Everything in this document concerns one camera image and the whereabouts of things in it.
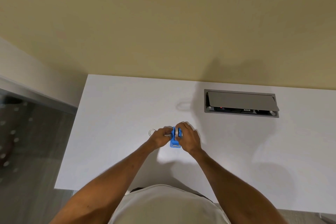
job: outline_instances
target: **white table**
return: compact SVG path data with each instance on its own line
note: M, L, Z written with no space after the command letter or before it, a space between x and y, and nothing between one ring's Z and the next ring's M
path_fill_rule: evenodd
M204 89L274 93L279 118L204 112ZM150 129L188 121L202 147L277 208L336 213L336 91L89 75L55 188L79 190ZM197 163L167 144L131 188L165 183L217 201Z

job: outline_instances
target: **floor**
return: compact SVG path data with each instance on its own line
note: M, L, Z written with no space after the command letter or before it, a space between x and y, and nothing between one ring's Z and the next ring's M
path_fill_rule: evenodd
M33 103L2 106L0 146L13 130L15 144L0 168L1 223L48 223L69 200L72 191L54 184L74 118ZM315 213L280 212L289 224L325 224Z

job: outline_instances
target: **person's left hand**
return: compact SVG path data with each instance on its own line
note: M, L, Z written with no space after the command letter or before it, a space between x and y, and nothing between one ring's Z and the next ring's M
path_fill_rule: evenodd
M170 136L166 135L170 135L172 130L173 130L172 128L168 127L159 128L157 131L153 133L153 135L151 135L151 137L149 137L147 143L153 146L155 150L162 146L165 146L171 139Z

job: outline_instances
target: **person's right hand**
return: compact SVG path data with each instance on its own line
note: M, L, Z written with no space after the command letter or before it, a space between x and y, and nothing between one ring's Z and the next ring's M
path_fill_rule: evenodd
M193 130L193 128L188 123L181 122L175 127L182 130L182 138L176 137L176 140L179 142L183 150L189 154L193 154L202 150L201 140L197 131Z

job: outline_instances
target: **t-shirt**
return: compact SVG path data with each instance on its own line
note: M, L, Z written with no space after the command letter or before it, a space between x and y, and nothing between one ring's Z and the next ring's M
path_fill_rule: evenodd
M231 224L207 198L168 185L153 185L124 196L109 224Z

